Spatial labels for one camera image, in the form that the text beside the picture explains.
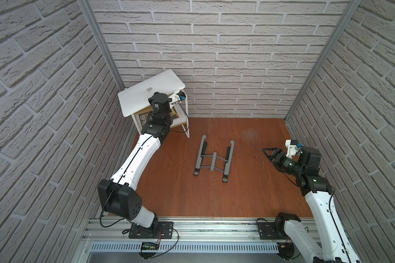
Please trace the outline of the silver laptop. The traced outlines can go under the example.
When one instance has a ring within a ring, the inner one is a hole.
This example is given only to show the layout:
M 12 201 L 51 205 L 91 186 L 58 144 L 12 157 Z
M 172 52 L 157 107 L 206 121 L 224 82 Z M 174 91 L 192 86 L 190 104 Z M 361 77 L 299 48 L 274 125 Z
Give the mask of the silver laptop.
M 170 96 L 174 91 L 184 88 L 185 84 L 172 70 L 159 73 L 158 75 L 118 93 L 122 115 L 124 117 L 129 117 L 148 107 L 150 105 L 148 99 L 151 98 L 155 92 L 164 93 Z

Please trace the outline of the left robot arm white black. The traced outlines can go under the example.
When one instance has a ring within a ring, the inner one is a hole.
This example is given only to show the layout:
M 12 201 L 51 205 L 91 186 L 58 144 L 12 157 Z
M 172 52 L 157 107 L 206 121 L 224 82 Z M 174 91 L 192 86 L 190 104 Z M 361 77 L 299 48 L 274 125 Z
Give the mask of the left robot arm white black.
M 146 231 L 147 235 L 154 236 L 158 231 L 158 217 L 143 206 L 143 200 L 136 189 L 147 164 L 171 130 L 172 99 L 164 93 L 156 92 L 148 101 L 153 111 L 135 148 L 111 179 L 100 181 L 97 190 L 103 212 L 127 219 L 139 226 L 140 230 Z

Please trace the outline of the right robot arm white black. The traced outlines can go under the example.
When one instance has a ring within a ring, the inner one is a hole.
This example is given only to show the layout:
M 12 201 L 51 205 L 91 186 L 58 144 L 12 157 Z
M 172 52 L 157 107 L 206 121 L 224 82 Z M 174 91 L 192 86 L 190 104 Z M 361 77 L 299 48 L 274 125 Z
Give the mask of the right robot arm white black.
M 335 208 L 335 189 L 327 178 L 319 175 L 320 151 L 298 146 L 297 161 L 280 148 L 264 148 L 262 151 L 277 171 L 295 177 L 295 185 L 313 214 L 320 243 L 309 235 L 295 214 L 278 214 L 275 234 L 290 239 L 308 263 L 359 263 L 361 259 L 350 244 Z

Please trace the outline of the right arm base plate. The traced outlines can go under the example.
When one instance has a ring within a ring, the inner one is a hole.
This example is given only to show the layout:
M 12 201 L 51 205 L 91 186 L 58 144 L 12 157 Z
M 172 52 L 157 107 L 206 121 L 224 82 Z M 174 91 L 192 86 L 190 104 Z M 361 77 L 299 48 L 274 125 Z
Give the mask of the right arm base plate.
M 288 240 L 283 222 L 257 222 L 259 237 L 261 240 Z

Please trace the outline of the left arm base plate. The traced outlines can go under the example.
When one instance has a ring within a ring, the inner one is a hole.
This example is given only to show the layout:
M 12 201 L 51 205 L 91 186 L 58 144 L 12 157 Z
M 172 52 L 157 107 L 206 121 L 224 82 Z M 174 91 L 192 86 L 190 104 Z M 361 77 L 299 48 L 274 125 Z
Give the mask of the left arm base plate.
M 170 240 L 173 234 L 173 221 L 154 222 L 151 227 L 133 224 L 129 230 L 129 239 L 156 239 Z

